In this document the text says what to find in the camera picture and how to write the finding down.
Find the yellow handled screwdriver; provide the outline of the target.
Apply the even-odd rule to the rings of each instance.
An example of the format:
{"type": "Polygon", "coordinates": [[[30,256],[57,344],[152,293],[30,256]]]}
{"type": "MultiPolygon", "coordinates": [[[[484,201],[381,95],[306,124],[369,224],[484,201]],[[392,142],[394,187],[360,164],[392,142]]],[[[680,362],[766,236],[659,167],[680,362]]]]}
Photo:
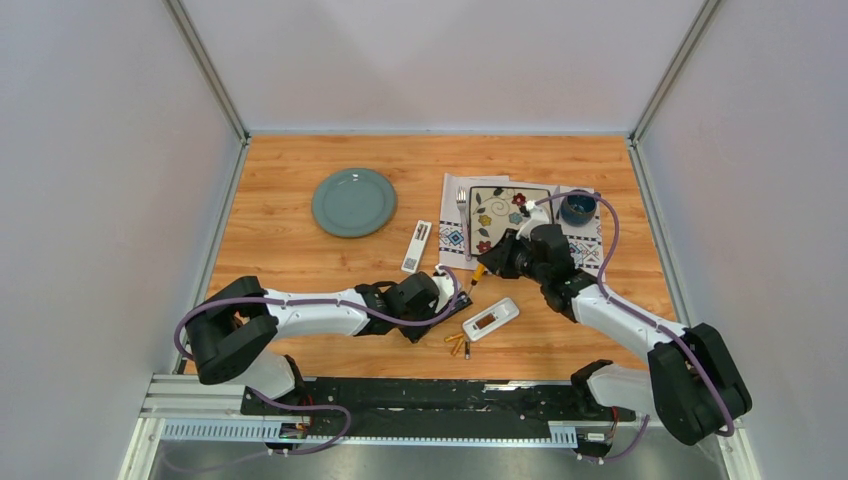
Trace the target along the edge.
{"type": "Polygon", "coordinates": [[[466,290],[468,297],[472,296],[475,287],[481,281],[481,279],[485,275],[485,273],[486,273],[486,267],[482,263],[479,263],[477,265],[474,273],[471,276],[469,286],[466,290]]]}

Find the long white remote control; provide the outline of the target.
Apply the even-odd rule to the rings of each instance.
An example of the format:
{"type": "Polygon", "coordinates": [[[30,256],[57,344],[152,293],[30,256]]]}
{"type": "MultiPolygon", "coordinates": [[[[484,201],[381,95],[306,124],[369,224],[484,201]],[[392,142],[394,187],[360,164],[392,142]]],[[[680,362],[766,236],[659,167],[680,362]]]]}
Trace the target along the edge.
{"type": "Polygon", "coordinates": [[[402,272],[413,274],[419,270],[431,228],[431,222],[424,220],[419,220],[417,222],[401,263],[400,270],[402,272]]]}

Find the short white remote control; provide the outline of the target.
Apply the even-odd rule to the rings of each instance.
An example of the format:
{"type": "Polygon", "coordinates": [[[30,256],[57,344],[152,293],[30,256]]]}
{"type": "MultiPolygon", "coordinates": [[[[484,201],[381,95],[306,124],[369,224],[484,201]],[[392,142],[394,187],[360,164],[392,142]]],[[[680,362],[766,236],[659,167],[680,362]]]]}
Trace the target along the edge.
{"type": "Polygon", "coordinates": [[[515,302],[505,297],[462,324],[462,330],[471,342],[477,342],[520,315],[515,302]]]}

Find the black remote control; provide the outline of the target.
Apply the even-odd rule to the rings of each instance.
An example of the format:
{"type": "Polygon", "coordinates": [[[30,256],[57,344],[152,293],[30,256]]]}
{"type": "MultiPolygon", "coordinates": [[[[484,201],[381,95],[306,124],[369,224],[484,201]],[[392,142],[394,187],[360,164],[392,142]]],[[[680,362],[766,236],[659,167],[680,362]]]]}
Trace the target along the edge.
{"type": "Polygon", "coordinates": [[[450,317],[459,314],[463,310],[470,307],[472,304],[473,301],[471,300],[470,296],[466,292],[461,292],[451,308],[449,308],[449,304],[446,303],[445,306],[436,313],[436,316],[440,319],[440,321],[427,325],[425,329],[430,330],[435,326],[439,325],[440,323],[444,323],[450,317]]]}

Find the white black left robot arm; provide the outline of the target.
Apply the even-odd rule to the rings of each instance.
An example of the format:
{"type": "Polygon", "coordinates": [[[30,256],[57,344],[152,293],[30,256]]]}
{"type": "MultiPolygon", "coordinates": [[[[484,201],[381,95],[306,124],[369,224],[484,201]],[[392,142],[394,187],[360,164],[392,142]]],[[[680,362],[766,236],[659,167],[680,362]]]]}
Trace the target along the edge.
{"type": "Polygon", "coordinates": [[[334,293],[296,294],[266,289],[255,276],[233,281],[186,314],[175,334],[204,385],[244,385],[266,396],[283,415],[304,405],[292,360],[271,352],[272,342],[310,335],[385,335],[400,328],[416,336],[446,319],[461,285],[440,268],[401,282],[360,284],[334,293]]]}

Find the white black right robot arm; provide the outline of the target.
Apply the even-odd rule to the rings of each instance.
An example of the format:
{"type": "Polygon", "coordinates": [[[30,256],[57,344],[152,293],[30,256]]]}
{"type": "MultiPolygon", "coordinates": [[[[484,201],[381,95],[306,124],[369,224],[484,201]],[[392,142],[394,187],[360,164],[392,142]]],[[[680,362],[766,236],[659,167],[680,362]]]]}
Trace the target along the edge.
{"type": "Polygon", "coordinates": [[[575,372],[570,404],[579,416],[593,419],[608,407],[623,407],[659,420],[679,442],[694,445],[713,434],[730,435],[734,420],[752,409],[716,328],[685,327],[615,296],[575,264],[558,226],[536,226],[527,237],[509,229],[477,259],[500,278],[535,281],[553,311],[605,334],[646,364],[634,370],[597,361],[575,372]]]}

